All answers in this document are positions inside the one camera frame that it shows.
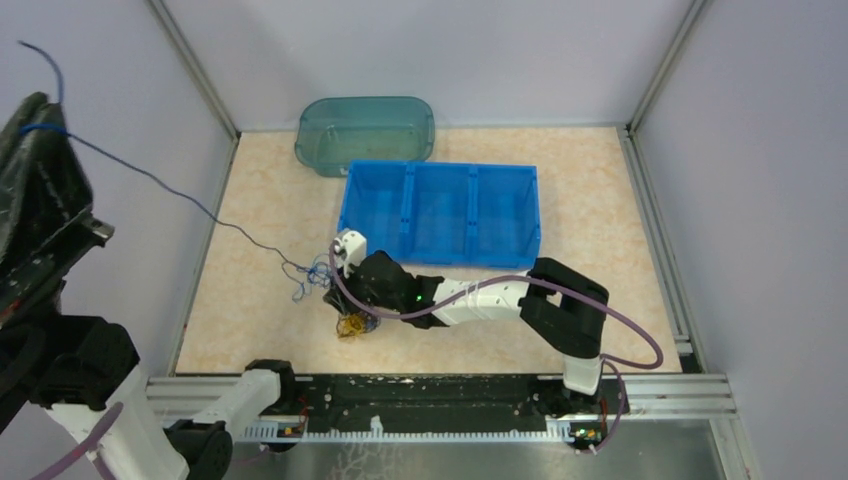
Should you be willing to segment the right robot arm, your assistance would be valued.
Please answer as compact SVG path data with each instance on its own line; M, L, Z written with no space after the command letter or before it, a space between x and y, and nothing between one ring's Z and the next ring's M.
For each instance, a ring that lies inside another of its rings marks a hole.
M563 398L576 412L602 398L600 347L608 290L551 259L540 257L503 282L413 275L386 252L340 267L323 300L340 316L393 318L418 329L468 322L522 322L564 357Z

